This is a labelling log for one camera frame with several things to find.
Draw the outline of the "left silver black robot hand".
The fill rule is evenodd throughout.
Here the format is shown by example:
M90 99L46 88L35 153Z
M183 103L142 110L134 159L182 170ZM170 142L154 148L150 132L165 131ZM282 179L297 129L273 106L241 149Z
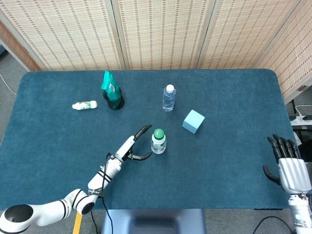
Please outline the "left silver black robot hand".
M144 156L136 156L133 154L133 146L136 143L136 141L145 133L147 132L152 125L146 125L143 126L135 135L130 136L123 144L122 146L117 150L115 153L115 158L117 158L121 163L126 161L127 159L130 160L138 160L143 161L148 159L152 152L148 152Z

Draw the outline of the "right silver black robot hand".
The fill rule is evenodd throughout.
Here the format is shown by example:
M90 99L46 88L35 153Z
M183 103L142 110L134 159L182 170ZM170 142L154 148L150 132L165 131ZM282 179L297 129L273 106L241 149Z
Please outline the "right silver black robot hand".
M296 143L274 134L267 137L271 145L279 176L274 176L267 165L263 172L268 180L281 186L288 194L307 194L312 190L308 169Z

